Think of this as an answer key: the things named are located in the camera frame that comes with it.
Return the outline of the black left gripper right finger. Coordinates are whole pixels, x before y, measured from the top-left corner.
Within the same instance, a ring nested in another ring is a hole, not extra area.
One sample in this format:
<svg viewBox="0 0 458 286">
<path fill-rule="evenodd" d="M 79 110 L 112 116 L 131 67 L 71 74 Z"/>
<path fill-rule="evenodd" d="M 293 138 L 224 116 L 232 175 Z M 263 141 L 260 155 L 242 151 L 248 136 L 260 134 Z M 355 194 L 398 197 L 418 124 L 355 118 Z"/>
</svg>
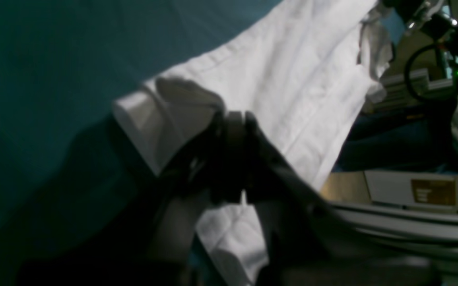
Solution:
<svg viewBox="0 0 458 286">
<path fill-rule="evenodd" d="M 267 141 L 249 112 L 229 114 L 229 178 L 247 192 L 269 263 L 257 286 L 440 286 L 426 258 L 400 254 L 350 226 Z"/>
</svg>

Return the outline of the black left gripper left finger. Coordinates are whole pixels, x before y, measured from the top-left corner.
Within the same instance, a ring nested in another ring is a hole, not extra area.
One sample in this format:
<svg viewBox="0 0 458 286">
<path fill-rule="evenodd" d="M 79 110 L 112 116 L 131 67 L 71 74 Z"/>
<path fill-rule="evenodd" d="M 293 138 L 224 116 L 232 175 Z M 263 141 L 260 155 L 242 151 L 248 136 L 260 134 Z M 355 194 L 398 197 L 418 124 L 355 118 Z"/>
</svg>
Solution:
<svg viewBox="0 0 458 286">
<path fill-rule="evenodd" d="M 227 112 L 186 143 L 147 192 L 102 230 L 49 259 L 22 264 L 17 286 L 201 286 L 188 265 L 198 219 L 216 197 L 202 171 L 221 147 Z"/>
</svg>

